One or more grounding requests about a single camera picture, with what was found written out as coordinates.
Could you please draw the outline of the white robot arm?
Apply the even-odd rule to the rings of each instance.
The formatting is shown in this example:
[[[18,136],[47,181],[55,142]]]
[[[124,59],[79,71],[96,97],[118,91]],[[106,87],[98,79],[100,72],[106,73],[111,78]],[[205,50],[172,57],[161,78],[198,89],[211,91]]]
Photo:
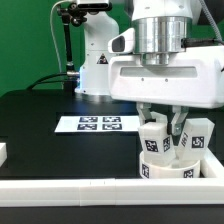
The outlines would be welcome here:
[[[134,101],[143,122],[151,118],[151,105],[171,105],[174,135],[190,107],[224,106],[222,37],[190,36],[201,14],[214,21],[205,0],[126,2],[131,27],[121,33],[106,15],[109,0],[77,1],[87,13],[80,91]]]

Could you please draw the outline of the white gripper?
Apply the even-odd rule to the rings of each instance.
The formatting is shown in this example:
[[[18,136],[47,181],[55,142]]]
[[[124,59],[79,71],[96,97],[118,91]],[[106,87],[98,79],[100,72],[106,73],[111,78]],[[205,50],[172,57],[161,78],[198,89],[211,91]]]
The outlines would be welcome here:
[[[143,65],[138,55],[114,57],[109,90],[114,99],[137,102],[141,124],[155,122],[150,103],[173,105],[167,132],[179,136],[188,107],[224,106],[224,46],[188,48],[166,65]]]

